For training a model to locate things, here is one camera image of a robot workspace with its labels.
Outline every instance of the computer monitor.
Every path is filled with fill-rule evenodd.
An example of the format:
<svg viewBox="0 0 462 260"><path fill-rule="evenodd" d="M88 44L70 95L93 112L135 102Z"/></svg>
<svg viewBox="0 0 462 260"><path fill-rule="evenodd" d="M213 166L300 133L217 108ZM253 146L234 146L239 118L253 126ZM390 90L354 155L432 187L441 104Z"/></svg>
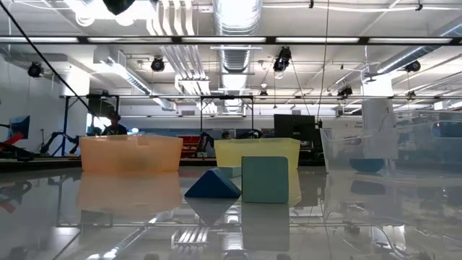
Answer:
<svg viewBox="0 0 462 260"><path fill-rule="evenodd" d="M9 119L8 139L21 133L23 139L29 138L30 116L17 116Z"/></svg>
<svg viewBox="0 0 462 260"><path fill-rule="evenodd" d="M274 136L314 142L316 137L315 116L274 115Z"/></svg>

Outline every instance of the orange plastic bin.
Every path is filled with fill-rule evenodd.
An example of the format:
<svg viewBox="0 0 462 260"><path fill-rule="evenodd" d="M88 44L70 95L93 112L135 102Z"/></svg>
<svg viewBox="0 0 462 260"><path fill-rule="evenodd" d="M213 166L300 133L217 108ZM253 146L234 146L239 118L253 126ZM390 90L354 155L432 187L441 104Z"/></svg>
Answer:
<svg viewBox="0 0 462 260"><path fill-rule="evenodd" d="M156 135L84 137L80 142L84 171L175 172L183 140Z"/></svg>

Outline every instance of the blue triangular block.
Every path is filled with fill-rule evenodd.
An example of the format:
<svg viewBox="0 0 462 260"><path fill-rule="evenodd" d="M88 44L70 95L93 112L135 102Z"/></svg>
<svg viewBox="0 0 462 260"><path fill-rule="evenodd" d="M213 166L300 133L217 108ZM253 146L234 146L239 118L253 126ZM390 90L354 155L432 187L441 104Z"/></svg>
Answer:
<svg viewBox="0 0 462 260"><path fill-rule="evenodd" d="M216 168L206 171L185 194L190 198L211 199L237 199L239 196L240 189Z"/></svg>

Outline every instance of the person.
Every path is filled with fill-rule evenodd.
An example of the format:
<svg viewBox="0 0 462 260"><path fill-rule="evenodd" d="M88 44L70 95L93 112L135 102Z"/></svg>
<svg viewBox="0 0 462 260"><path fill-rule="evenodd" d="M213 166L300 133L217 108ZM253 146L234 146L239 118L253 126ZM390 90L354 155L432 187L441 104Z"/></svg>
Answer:
<svg viewBox="0 0 462 260"><path fill-rule="evenodd" d="M118 123L121 119L120 115L118 115L116 112L112 112L109 114L109 119L110 119L110 126L106 127L106 129L104 129L101 135L127 134L127 128L125 128L125 126L122 126L121 124Z"/></svg>
<svg viewBox="0 0 462 260"><path fill-rule="evenodd" d="M231 139L231 134L229 132L227 132L227 131L224 131L223 134L222 134L222 138L229 140L229 139Z"/></svg>

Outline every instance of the ventilation duct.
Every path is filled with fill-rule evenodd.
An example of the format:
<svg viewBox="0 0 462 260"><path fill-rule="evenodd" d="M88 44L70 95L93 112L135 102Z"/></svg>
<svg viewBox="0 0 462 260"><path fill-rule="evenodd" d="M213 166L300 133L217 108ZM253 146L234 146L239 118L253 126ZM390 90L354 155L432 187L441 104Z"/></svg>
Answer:
<svg viewBox="0 0 462 260"><path fill-rule="evenodd" d="M460 37L462 35L462 17L459 17L452 22L444 25L440 29L434 31L432 37ZM395 56L389 58L386 61L381 62L377 66L371 67L371 72L378 74L387 74L393 72L397 69L403 68L407 64L410 64L421 57L436 51L438 48L441 48L440 45L435 46L420 46L420 47L408 47L404 51L396 54ZM358 71L353 71L349 73L342 82L351 82L354 79L357 79L360 76Z"/></svg>
<svg viewBox="0 0 462 260"><path fill-rule="evenodd" d="M255 35L261 16L262 0L214 0L214 22L218 35ZM241 90L247 82L251 50L221 50L222 84L225 89ZM240 100L226 100L225 108L237 112Z"/></svg>

